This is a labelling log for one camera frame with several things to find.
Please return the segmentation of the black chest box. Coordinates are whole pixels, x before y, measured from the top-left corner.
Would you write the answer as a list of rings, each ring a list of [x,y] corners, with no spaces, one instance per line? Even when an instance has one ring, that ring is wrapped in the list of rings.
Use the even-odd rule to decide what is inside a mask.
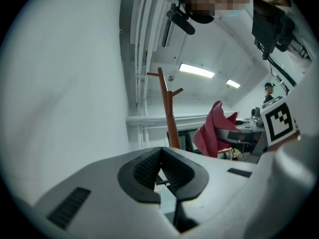
[[[295,24],[285,12],[263,0],[253,0],[254,44],[267,60],[274,49],[285,52],[293,39]]]

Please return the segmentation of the pink towel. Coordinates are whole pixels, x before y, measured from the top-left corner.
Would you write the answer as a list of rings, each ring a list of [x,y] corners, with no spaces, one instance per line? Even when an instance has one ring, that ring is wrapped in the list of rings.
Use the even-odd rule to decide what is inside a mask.
[[[238,113],[234,112],[231,116],[225,117],[222,101],[216,101],[208,113],[205,123],[195,132],[193,142],[198,150],[205,156],[217,158],[219,151],[230,148],[230,143],[217,139],[215,131],[226,129],[240,132],[235,126],[237,116]]]

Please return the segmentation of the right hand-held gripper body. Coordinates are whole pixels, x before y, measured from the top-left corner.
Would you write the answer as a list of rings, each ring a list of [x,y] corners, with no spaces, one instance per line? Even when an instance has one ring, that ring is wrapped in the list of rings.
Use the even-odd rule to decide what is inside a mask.
[[[260,134],[253,155],[261,155],[270,150],[270,147],[282,142],[296,133],[296,121],[286,103],[287,98],[278,96],[253,107],[250,116],[251,131]]]

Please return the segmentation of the long ceiling light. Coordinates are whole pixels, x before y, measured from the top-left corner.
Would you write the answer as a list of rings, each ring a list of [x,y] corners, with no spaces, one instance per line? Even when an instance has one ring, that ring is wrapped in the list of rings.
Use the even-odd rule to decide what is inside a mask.
[[[211,71],[208,71],[208,70],[205,70],[205,69],[202,69],[199,67],[195,67],[192,65],[184,64],[184,63],[182,63],[180,65],[179,71],[203,76],[203,77],[210,78],[210,79],[213,78],[213,76],[215,75],[215,73],[213,73]]]

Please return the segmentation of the white ceiling pipes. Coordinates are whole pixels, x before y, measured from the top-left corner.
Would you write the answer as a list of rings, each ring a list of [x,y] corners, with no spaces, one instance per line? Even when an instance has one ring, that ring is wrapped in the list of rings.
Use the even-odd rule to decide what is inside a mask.
[[[202,87],[210,83],[211,79],[189,73],[177,73],[173,81],[169,81],[169,74],[165,74],[168,90],[183,91],[173,97],[173,114],[175,120],[202,117],[212,107],[213,97],[202,94]],[[129,91],[131,107],[126,119],[129,150],[134,151],[146,145],[143,135],[139,135],[139,127],[167,127],[160,90],[159,78],[155,76],[134,75],[133,87]]]

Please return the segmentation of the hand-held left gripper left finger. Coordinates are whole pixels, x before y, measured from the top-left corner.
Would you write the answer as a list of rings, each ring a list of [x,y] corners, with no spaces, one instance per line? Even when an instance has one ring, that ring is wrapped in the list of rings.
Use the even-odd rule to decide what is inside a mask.
[[[159,147],[93,162],[35,204],[56,239],[174,239],[177,229],[154,191]]]

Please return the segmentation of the person's white shirt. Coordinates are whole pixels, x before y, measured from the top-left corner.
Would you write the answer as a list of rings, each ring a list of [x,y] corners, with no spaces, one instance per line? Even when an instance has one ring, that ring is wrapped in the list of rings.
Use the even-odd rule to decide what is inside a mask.
[[[293,68],[305,74],[314,63],[319,62],[319,43],[313,30],[294,0],[263,1],[282,9],[285,15],[294,22],[294,36],[308,56],[303,57],[297,48],[292,47],[289,47],[286,52]]]

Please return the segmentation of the wooden coat rack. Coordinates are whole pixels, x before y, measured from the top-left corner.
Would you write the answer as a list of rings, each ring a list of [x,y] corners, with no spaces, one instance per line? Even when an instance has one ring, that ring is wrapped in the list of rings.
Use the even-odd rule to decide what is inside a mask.
[[[161,67],[158,67],[157,73],[147,73],[147,75],[159,78],[170,146],[180,149],[179,136],[173,114],[172,100],[174,96],[178,95],[183,91],[183,88],[179,88],[176,91],[169,91],[167,89],[166,81]]]

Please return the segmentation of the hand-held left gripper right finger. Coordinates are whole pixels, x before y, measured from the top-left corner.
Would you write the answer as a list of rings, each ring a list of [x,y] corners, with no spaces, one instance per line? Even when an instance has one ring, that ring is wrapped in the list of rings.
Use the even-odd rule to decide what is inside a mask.
[[[235,226],[222,213],[239,199],[257,165],[161,148],[161,169],[175,194],[173,223],[162,233],[224,233]]]

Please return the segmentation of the dark framed window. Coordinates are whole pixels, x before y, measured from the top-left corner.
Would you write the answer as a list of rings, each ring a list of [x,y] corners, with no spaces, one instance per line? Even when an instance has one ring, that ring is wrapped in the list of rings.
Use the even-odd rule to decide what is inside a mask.
[[[180,147],[182,150],[185,150],[188,152],[202,154],[193,142],[195,133],[196,133],[195,129],[178,131]]]

